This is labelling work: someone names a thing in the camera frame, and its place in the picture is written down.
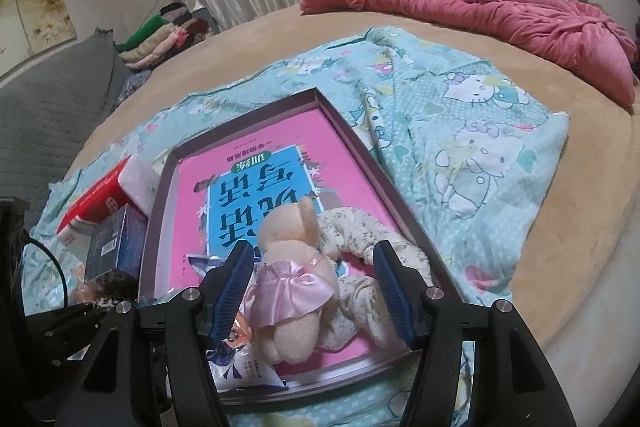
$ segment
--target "light blue blanket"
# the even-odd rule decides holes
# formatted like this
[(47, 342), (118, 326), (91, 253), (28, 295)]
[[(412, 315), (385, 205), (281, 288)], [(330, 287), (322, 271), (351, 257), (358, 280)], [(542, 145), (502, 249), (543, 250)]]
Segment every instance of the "light blue blanket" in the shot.
[[(138, 152), (159, 171), (168, 152), (185, 140), (311, 87), (334, 104), (386, 169), (463, 298), (483, 305), (509, 298), (522, 245), (567, 136), (568, 117), (551, 114), (487, 60), (391, 26), (278, 61), (161, 111), (86, 169), (51, 185), (32, 235), (49, 245), (69, 272), (78, 262), (55, 240), (56, 227), (68, 206), (119, 160)], [(23, 284), (28, 313), (62, 302), (56, 278), (43, 254), (28, 248)], [(230, 408), (230, 421), (234, 427), (393, 424), (415, 372), (412, 363), (402, 368), (335, 396), (252, 413)], [(465, 418), (471, 372), (472, 354), (465, 349), (456, 421)]]

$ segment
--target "beige bed sheet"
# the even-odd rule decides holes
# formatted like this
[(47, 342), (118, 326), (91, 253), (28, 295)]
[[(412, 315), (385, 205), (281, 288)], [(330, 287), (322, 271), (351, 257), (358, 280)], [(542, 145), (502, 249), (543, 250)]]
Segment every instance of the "beige bed sheet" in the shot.
[(302, 16), (297, 7), (281, 10), (207, 39), (159, 67), (95, 130), (70, 172), (190, 92), (222, 86), (274, 60), (385, 25), (488, 58), (552, 111), (569, 114), (558, 171), (512, 284), (518, 310), (545, 345), (593, 287), (626, 221), (638, 182), (638, 120), (568, 71), (496, 39), (387, 14)]

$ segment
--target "plush toy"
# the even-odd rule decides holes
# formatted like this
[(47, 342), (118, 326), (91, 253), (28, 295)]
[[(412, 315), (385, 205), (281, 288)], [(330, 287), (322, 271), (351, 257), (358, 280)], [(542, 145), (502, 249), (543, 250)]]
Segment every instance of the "plush toy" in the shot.
[(339, 295), (333, 262), (318, 251), (320, 230), (313, 201), (274, 208), (258, 229), (262, 262), (247, 289), (244, 313), (254, 343), (271, 363), (300, 363), (318, 340), (322, 312)]

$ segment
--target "green cloth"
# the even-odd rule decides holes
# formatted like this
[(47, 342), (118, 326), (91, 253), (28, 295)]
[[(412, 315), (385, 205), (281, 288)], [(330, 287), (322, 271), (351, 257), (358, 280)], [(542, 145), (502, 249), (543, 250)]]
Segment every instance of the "green cloth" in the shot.
[(165, 21), (161, 16), (155, 15), (145, 22), (140, 29), (129, 37), (127, 42), (116, 45), (116, 51), (118, 53), (130, 52), (137, 48), (142, 42), (146, 41), (151, 35), (153, 35), (161, 26), (168, 24), (169, 21)]

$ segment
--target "black cable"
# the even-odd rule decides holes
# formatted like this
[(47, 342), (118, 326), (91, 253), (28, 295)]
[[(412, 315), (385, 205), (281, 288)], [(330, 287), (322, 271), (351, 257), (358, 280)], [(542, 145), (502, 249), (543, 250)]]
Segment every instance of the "black cable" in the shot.
[(69, 306), (69, 293), (68, 293), (68, 290), (66, 288), (66, 278), (65, 278), (64, 272), (62, 271), (62, 266), (60, 266), (60, 263), (53, 256), (53, 254), (51, 253), (49, 248), (45, 247), (40, 241), (38, 241), (37, 239), (34, 239), (31, 236), (28, 236), (28, 242), (31, 243), (34, 247), (40, 248), (44, 253), (47, 254), (47, 257), (49, 257), (49, 259), (53, 262), (53, 264), (56, 265), (56, 269), (58, 270), (58, 273), (60, 274), (60, 279), (62, 279), (62, 293), (64, 295), (64, 306), (65, 306), (65, 308), (68, 307)]

